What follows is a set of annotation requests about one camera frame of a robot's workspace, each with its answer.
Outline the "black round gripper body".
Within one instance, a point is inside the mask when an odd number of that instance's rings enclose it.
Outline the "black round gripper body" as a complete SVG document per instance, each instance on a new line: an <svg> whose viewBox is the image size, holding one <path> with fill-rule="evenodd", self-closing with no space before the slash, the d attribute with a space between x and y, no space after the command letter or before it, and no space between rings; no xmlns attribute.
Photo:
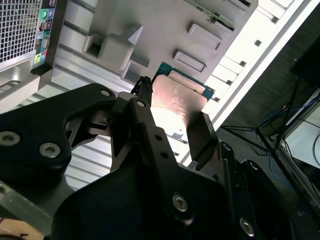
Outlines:
<svg viewBox="0 0 320 240"><path fill-rule="evenodd" d="M163 209L149 170L141 164L118 169L70 195L57 210L53 240L233 240L224 188L185 167L175 182L187 203L182 221Z"/></svg>

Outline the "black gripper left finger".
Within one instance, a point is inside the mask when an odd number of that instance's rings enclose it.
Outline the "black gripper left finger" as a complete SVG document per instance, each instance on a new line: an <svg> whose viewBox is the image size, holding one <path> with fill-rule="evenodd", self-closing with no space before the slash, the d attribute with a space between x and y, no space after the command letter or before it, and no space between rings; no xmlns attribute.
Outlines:
<svg viewBox="0 0 320 240"><path fill-rule="evenodd" d="M110 173L131 164L146 167L164 211L182 222L187 201L173 193L182 190L175 182L180 166L153 119L152 92L147 77L119 95L93 83L2 114L0 209L33 226L53 225L70 195L58 203L49 188L61 183L73 149L105 135L117 163Z"/></svg>

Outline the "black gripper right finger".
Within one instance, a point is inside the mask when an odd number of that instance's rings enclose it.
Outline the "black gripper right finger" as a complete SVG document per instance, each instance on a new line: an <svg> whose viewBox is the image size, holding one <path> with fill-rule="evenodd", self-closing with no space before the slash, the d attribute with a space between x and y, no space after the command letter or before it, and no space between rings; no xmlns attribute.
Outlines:
<svg viewBox="0 0 320 240"><path fill-rule="evenodd" d="M252 160L235 159L233 149L218 139L207 114L195 113L186 133L192 159L189 168L224 187L241 240L318 238L318 218L307 200L302 200L306 216L299 216L261 167Z"/></svg>

